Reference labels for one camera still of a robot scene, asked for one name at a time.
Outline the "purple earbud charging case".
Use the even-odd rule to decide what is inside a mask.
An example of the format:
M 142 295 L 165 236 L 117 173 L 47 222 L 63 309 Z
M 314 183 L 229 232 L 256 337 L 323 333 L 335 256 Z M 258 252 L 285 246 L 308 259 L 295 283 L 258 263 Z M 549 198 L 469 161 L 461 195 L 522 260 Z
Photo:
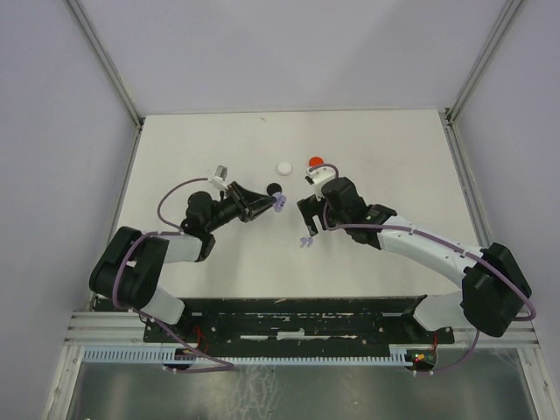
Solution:
M 274 210 L 275 210 L 277 213 L 282 212 L 283 209 L 284 209 L 286 200 L 287 200 L 286 196 L 283 195 L 282 193 L 278 192 L 278 193 L 275 193 L 275 194 L 273 195 L 273 197 L 275 198 L 275 203 L 274 203 L 274 205 L 273 205 Z

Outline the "white earbud charging case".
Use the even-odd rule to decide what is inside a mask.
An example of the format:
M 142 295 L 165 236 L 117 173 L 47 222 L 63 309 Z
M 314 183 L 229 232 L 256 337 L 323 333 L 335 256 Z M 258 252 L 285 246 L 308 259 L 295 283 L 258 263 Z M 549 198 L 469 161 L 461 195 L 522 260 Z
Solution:
M 281 176 L 288 176 L 293 171 L 293 166 L 288 162 L 281 162 L 276 166 L 276 171 Z

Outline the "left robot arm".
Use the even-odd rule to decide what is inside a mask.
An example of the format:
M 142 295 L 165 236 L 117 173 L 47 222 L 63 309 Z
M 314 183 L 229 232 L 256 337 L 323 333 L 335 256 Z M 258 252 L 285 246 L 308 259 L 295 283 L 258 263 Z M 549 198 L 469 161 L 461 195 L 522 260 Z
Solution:
M 163 322 L 164 332 L 183 341 L 193 333 L 191 308 L 159 286 L 166 264 L 201 263 L 215 245 L 214 231 L 235 219 L 250 222 L 285 203 L 278 183 L 266 193 L 252 192 L 236 182 L 220 188 L 220 197 L 192 193 L 180 224 L 166 221 L 173 232 L 142 232 L 119 227 L 89 278 L 90 290 L 112 301 L 117 309 L 133 309 Z

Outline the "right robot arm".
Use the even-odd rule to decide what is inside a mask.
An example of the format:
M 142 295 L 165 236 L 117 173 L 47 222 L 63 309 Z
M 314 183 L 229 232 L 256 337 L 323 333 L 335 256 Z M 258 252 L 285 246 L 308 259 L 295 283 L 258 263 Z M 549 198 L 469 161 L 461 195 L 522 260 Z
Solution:
M 297 207 L 310 237 L 320 230 L 341 230 L 361 245 L 408 258 L 458 287 L 453 293 L 419 297 L 406 310 L 401 324 L 408 340 L 421 342 L 462 321 L 499 338 L 512 323 L 533 318 L 532 290 L 506 246 L 467 246 L 424 231 L 394 209 L 367 204 L 349 178 L 325 168 L 308 171 L 305 179 L 313 193 Z M 522 309 L 528 309 L 526 317 Z

